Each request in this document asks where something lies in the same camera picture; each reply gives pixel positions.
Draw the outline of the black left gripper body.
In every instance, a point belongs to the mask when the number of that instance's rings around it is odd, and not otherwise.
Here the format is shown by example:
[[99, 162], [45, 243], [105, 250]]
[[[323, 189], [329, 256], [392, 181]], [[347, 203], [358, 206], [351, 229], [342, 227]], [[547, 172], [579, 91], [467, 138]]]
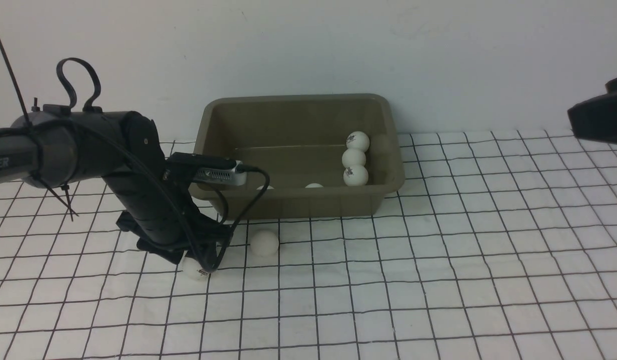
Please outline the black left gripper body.
[[137, 235], [143, 251], [204, 251], [232, 237], [230, 226], [199, 212], [183, 180], [158, 189], [145, 174], [123, 171], [106, 176], [106, 185], [124, 207], [116, 225]]

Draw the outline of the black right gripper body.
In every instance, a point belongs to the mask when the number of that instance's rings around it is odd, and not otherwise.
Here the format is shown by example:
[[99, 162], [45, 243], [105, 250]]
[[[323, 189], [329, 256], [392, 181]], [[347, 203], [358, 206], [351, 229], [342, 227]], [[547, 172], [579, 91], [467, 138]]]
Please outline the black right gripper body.
[[617, 78], [607, 82], [605, 88], [605, 94], [567, 110], [567, 117], [577, 139], [617, 145]]

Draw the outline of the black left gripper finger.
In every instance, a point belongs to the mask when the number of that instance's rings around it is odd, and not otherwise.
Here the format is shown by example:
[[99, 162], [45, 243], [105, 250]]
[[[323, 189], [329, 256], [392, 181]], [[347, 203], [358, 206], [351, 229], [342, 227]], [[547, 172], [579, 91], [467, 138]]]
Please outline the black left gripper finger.
[[231, 240], [206, 242], [199, 245], [199, 264], [203, 271], [217, 271], [219, 269]]
[[181, 241], [166, 244], [155, 243], [151, 240], [137, 240], [135, 246], [140, 251], [156, 255], [174, 265], [180, 264], [187, 251], [187, 246]]

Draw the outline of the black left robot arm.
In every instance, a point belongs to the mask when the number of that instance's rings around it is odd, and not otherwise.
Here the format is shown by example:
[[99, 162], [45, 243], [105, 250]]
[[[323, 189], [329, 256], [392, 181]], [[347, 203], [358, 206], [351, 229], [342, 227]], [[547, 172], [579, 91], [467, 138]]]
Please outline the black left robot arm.
[[219, 268], [235, 228], [202, 214], [194, 183], [225, 185], [242, 164], [196, 153], [164, 155], [157, 127], [138, 112], [35, 111], [0, 129], [0, 183], [22, 180], [54, 192], [100, 178], [123, 211], [116, 225], [137, 248], [178, 264]]

